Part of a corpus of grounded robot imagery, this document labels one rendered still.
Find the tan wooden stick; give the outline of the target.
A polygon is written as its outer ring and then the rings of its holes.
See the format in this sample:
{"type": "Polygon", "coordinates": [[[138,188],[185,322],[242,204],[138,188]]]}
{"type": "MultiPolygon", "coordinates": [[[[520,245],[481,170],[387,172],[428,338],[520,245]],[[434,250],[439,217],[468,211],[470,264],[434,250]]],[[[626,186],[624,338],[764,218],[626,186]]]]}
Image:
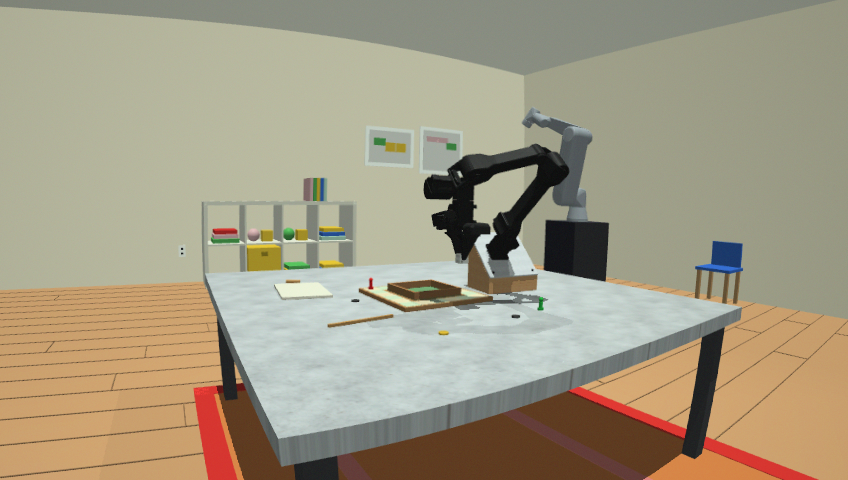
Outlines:
{"type": "Polygon", "coordinates": [[[388,315],[383,315],[383,316],[378,316],[378,317],[372,317],[372,318],[366,318],[366,319],[363,319],[363,318],[355,319],[355,320],[344,321],[344,322],[339,322],[339,323],[334,323],[334,324],[328,323],[327,327],[329,327],[329,328],[335,327],[335,326],[340,327],[340,326],[351,325],[351,324],[356,324],[356,323],[361,323],[361,322],[366,322],[366,321],[372,322],[372,321],[383,320],[383,319],[388,319],[388,318],[393,318],[393,314],[388,314],[388,315]]]}

